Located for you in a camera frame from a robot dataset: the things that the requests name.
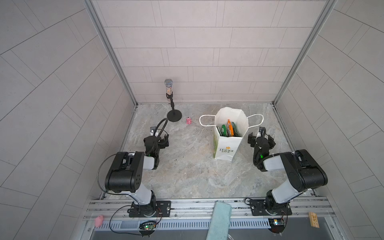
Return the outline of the green Fox's candy packet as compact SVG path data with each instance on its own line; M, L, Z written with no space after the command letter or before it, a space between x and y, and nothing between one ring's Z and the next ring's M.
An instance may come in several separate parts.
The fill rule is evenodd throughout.
M221 136L223 137L228 137L228 130L227 130L227 126L226 125L222 125L221 126Z
M241 134L239 133L238 131L238 127L236 126L236 124L234 122L232 122L232 128L233 128L233 136L234 137L241 137Z

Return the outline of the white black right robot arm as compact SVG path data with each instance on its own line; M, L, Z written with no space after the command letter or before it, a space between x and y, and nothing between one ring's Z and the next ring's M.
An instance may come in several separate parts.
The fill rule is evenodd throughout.
M294 152L270 154L276 145L274 138L261 127L257 135L248 135L248 144L254 149L253 164L261 172L284 170L288 179L279 187L269 190L262 209L269 215L289 214L289 202L307 190L328 183L325 171L310 153L303 149Z

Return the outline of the left circuit board green LED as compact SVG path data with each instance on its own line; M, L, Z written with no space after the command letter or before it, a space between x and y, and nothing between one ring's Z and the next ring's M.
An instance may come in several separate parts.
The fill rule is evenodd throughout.
M150 236L156 230L157 222L156 221L146 221L139 225L139 233L142 236Z

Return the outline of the orange Fox's candy packet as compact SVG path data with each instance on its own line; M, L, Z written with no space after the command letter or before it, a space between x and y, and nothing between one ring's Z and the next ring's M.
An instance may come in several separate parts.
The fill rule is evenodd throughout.
M233 134L234 134L234 132L233 132L233 128L232 128L232 122L228 119L228 135L229 135L229 137L233 137Z

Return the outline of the right circuit board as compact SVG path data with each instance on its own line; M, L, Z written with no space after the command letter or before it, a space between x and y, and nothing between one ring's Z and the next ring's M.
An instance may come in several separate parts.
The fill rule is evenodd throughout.
M274 234L282 234L286 228L286 223L283 219L268 219L270 224L270 232Z

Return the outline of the white paper bag green print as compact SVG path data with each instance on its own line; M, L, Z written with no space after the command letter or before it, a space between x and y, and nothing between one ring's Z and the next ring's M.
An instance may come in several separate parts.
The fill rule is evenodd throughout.
M250 126L249 119L252 117L260 117L261 122ZM243 110L230 107L221 108L216 115L202 115L199 118L201 126L214 131L214 159L224 161L232 161L248 130L259 127L263 122L264 116L261 114L246 116Z

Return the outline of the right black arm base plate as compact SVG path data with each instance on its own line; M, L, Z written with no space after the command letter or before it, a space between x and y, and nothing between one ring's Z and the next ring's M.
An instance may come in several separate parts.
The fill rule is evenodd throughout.
M253 216L292 215L292 210L289 206L289 203L278 204L273 198L264 200L249 199L248 205L251 208Z

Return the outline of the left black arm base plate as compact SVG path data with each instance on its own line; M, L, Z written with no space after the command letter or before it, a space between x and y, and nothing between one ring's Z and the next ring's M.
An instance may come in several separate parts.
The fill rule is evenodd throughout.
M171 211L171 201L156 201L148 205L140 206L132 203L127 210L130 218L154 218L157 216L169 217Z

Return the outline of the teal cleaning cloth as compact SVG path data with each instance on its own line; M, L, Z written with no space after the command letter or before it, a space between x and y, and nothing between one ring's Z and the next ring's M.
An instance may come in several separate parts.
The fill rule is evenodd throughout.
M227 240L229 235L232 206L216 202L206 240Z

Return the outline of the small pink pig toy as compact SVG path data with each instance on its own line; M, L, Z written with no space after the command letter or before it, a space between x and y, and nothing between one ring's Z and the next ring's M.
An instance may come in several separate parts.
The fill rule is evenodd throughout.
M192 124L192 119L190 117L187 117L186 124L187 125L191 125Z

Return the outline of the glitter microphone on black stand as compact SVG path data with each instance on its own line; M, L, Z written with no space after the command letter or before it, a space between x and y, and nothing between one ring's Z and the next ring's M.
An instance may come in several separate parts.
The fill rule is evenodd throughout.
M182 118L182 113L179 110L175 109L175 104L173 101L173 80L166 79L166 97L170 101L172 110L168 112L167 118L170 122L178 122Z

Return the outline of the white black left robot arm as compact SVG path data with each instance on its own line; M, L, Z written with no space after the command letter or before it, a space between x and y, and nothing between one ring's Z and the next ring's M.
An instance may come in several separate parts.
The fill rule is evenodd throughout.
M141 184L144 170L157 169L160 150L169 146L169 135L144 138L145 152L118 152L108 170L104 186L99 188L110 195L127 195L133 199L131 213L152 216L157 210L153 191Z

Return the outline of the pink eraser-like object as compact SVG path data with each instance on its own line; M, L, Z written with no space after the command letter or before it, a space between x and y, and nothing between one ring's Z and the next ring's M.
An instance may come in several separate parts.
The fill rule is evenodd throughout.
M99 215L95 218L95 228L99 228L103 225L103 222L104 222L104 216L103 215Z

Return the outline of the small wooden block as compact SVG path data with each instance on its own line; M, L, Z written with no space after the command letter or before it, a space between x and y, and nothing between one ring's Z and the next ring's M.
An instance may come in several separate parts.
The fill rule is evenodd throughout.
M313 228L320 228L319 220L318 220L318 215L314 212L309 212L309 219L310 219L310 225Z

